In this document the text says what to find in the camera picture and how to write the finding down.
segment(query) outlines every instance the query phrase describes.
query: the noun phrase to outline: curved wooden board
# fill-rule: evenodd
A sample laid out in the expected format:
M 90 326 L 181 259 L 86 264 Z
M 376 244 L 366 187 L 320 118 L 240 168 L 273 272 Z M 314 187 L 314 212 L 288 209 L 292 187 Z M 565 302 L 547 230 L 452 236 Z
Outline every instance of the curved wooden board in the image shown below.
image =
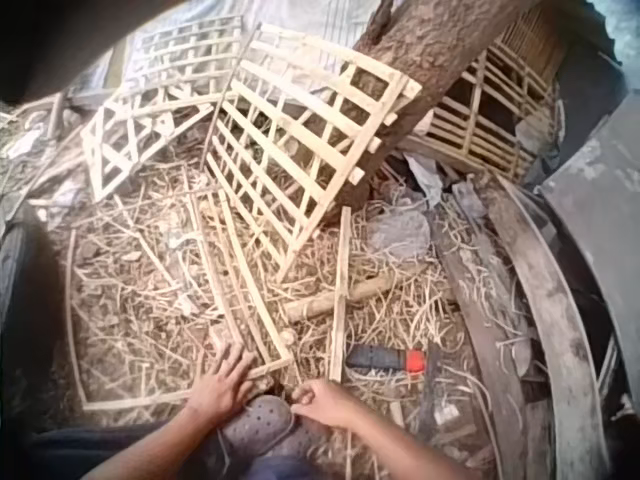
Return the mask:
M 545 351 L 553 397 L 556 478 L 600 479 L 608 470 L 593 359 L 569 287 L 544 239 L 499 177 L 479 188 L 513 261 Z

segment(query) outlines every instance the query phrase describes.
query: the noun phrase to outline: bamboo lattice panel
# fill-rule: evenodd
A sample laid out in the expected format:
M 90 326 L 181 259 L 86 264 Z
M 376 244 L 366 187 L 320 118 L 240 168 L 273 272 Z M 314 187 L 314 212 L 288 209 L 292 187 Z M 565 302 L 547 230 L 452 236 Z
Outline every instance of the bamboo lattice panel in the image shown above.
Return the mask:
M 130 86 L 156 85 L 170 78 L 195 88 L 220 91 L 240 51 L 242 17 L 228 16 L 178 25 L 140 40 L 131 58 Z
M 496 43 L 518 55 L 547 83 L 553 81 L 567 52 L 567 42 L 553 18 L 552 7 L 546 3 L 522 14 Z
M 323 56 L 342 63 L 342 73 L 308 63 Z M 384 84 L 376 98 L 355 86 L 354 78 L 363 75 Z M 406 75 L 348 48 L 268 25 L 256 31 L 231 79 L 231 97 L 222 103 L 212 138 L 215 157 L 209 155 L 208 163 L 230 204 L 280 266 L 277 281 L 342 185 L 358 182 L 356 164 L 365 150 L 380 145 L 378 127 L 392 123 L 394 109 L 419 90 Z M 304 112 L 293 118 L 285 103 Z M 311 152 L 306 163 L 291 158 L 291 142 L 296 152 L 303 146 Z
M 139 68 L 82 132 L 96 201 L 213 111 L 237 60 L 241 17 L 181 25 L 143 38 Z
M 496 43 L 434 108 L 423 140 L 472 170 L 489 169 L 518 181 L 536 157 L 516 135 L 516 124 L 523 120 L 541 142 L 551 142 L 556 128 L 553 89 Z

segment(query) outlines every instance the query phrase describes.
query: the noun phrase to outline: finger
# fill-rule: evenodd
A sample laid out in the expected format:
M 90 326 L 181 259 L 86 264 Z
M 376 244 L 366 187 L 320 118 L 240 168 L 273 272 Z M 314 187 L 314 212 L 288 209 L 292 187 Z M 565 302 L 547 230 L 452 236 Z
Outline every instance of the finger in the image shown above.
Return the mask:
M 302 405 L 309 405 L 311 402 L 313 402 L 313 399 L 315 397 L 316 396 L 313 392 L 307 392 L 300 398 L 300 400 L 298 400 L 298 403 L 301 403 Z
M 253 390 L 253 382 L 251 380 L 246 380 L 240 385 L 237 398 L 241 405 L 247 403 L 251 390 Z
M 236 368 L 236 365 L 240 361 L 242 357 L 242 352 L 244 350 L 244 346 L 241 343 L 234 343 L 231 347 L 231 351 L 229 352 L 229 356 L 225 361 L 222 362 L 220 366 L 220 375 L 223 377 L 228 377 L 229 374 Z
M 299 402 L 303 397 L 313 394 L 313 389 L 309 383 L 303 383 L 302 385 L 298 385 L 296 389 L 291 394 L 291 398 L 295 402 Z
M 295 403 L 291 405 L 291 413 L 294 415 L 300 415 L 301 417 L 309 417 L 309 406 Z
M 242 354 L 242 360 L 238 362 L 236 367 L 229 374 L 229 380 L 234 384 L 244 380 L 249 373 L 249 369 L 251 368 L 251 364 L 255 358 L 256 356 L 254 353 L 245 351 Z
M 208 375 L 215 375 L 216 373 L 218 373 L 218 370 L 220 370 L 220 365 L 222 365 L 222 360 L 224 360 L 224 356 L 227 354 L 227 350 L 229 350 L 229 343 L 224 342 L 220 346 L 220 350 L 218 350 L 218 353 L 213 359 L 213 363 L 209 367 L 209 370 L 207 370 Z

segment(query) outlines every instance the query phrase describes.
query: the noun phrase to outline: left hand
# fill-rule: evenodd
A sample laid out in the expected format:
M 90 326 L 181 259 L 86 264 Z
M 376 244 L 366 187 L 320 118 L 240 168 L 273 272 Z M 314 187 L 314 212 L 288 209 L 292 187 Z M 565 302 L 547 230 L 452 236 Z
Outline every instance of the left hand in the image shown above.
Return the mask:
M 211 428 L 237 413 L 253 387 L 253 382 L 246 378 L 255 354 L 245 351 L 240 344 L 234 344 L 224 359 L 227 350 L 228 345 L 225 345 L 209 371 L 196 381 L 185 406 Z

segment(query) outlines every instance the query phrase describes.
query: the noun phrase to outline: gray sandal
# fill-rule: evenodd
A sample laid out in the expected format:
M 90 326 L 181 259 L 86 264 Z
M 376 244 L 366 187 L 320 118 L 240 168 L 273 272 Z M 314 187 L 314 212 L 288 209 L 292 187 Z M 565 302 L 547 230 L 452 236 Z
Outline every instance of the gray sandal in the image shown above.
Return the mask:
M 295 418 L 286 402 L 262 395 L 222 429 L 222 438 L 231 447 L 232 457 L 260 457 L 295 427 Z

